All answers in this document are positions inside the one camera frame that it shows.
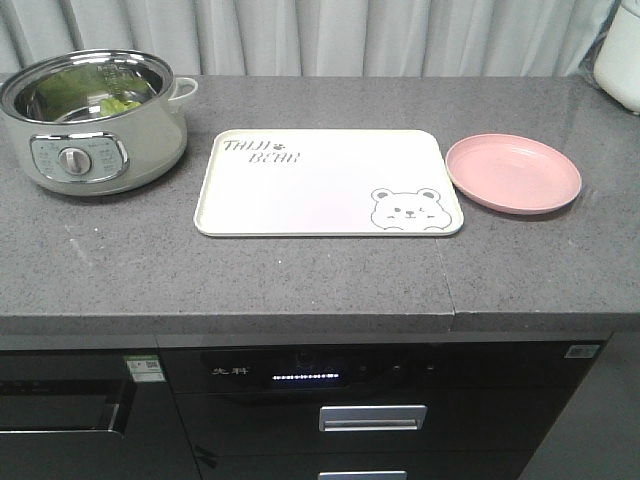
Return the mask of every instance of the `stainless steel pot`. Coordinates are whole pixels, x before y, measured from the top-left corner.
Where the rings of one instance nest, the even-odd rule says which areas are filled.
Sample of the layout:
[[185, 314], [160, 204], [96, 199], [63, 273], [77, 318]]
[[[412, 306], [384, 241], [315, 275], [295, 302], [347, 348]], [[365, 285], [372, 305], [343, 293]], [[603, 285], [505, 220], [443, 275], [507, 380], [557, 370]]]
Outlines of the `stainless steel pot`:
[[68, 195], [106, 195], [175, 165], [187, 144], [182, 106], [197, 89], [153, 55], [85, 50], [9, 78], [0, 108], [31, 179]]

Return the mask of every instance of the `bear cartoon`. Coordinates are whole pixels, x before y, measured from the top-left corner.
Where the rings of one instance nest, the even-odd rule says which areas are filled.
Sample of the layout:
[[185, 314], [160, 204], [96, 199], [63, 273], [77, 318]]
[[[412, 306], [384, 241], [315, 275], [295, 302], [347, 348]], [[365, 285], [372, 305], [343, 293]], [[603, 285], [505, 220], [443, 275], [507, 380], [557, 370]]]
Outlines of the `bear cartoon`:
[[440, 205], [440, 194], [431, 188], [417, 193], [393, 193], [378, 188], [371, 193], [376, 201], [371, 221], [384, 230], [443, 230], [451, 224], [449, 215]]

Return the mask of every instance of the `led light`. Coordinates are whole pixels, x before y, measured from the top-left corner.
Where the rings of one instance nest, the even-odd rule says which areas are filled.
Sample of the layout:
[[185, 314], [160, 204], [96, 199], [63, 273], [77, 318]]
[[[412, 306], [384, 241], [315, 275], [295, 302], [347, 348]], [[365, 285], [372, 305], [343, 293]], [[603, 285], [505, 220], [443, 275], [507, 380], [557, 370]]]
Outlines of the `led light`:
[[302, 374], [302, 375], [274, 375], [271, 377], [271, 380], [280, 381], [280, 380], [335, 380], [336, 378], [340, 378], [339, 373], [312, 373], [312, 374]]

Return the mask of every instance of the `pink plate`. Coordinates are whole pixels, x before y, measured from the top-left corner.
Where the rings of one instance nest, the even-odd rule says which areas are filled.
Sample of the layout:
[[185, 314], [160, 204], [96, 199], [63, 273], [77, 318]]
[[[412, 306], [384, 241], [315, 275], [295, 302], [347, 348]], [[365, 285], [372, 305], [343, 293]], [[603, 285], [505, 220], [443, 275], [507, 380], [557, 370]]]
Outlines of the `pink plate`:
[[551, 212], [580, 193], [580, 172], [557, 150], [529, 138], [486, 134], [460, 140], [446, 156], [462, 193], [499, 212]]

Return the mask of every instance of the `control knob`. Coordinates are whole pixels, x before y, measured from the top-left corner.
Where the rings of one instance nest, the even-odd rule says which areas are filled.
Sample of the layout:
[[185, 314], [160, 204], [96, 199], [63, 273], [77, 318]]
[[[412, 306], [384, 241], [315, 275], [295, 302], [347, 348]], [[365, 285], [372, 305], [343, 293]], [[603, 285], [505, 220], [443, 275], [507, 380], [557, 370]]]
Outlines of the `control knob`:
[[91, 157], [80, 148], [62, 149], [58, 154], [58, 162], [70, 175], [84, 175], [91, 169]]

